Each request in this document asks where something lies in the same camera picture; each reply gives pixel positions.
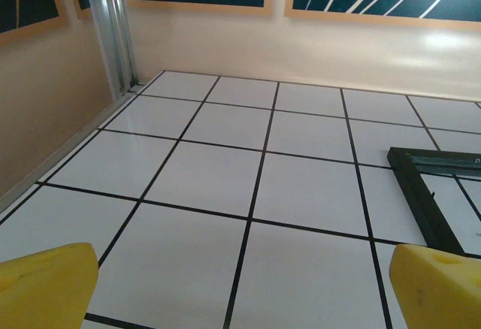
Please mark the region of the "aluminium table side rail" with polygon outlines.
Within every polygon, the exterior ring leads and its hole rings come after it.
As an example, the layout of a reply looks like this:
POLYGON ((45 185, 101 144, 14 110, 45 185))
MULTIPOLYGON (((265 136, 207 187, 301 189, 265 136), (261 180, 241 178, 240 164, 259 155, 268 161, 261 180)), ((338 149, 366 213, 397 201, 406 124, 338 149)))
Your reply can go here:
POLYGON ((8 193, 0 197, 0 214, 2 214, 15 201, 20 199, 31 187, 45 182, 53 173, 61 167, 97 129, 113 118, 114 114, 124 108, 140 92, 144 85, 133 86, 127 93, 121 95, 114 103, 100 112, 91 122, 86 124, 81 130, 76 132, 73 137, 66 141, 57 151, 44 160, 20 183, 16 184, 8 193))

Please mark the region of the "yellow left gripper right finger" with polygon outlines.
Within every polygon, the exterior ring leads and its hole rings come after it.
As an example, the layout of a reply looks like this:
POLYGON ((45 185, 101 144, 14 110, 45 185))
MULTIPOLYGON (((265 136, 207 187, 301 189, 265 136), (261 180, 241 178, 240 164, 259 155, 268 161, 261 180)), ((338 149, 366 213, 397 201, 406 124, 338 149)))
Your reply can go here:
POLYGON ((402 244, 389 278, 408 329, 481 329, 481 260, 402 244))

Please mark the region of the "aluminium corner post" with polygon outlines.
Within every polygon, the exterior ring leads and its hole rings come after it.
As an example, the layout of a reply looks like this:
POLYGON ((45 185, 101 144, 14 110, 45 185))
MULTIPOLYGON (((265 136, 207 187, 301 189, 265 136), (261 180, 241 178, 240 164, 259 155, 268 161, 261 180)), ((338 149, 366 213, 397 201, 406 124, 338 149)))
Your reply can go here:
POLYGON ((113 100, 139 83, 126 0, 89 0, 113 100))

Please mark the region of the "black picture frame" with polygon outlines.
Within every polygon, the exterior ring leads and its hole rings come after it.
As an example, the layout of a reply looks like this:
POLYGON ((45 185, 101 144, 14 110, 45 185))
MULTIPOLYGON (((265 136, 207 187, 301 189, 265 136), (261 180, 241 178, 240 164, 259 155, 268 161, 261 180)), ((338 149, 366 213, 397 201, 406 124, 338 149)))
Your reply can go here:
POLYGON ((455 223, 441 210, 441 193, 430 190, 422 178, 433 174, 441 179, 481 177, 481 154, 392 147, 387 159, 426 244, 452 254, 481 259, 481 243, 470 249, 455 223))

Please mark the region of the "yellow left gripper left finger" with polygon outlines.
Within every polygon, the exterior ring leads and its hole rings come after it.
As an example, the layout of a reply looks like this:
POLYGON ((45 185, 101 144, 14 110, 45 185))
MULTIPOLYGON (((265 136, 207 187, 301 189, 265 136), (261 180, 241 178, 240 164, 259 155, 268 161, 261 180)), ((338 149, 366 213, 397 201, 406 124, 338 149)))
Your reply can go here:
POLYGON ((80 329, 97 281, 90 243, 0 262, 0 329, 80 329))

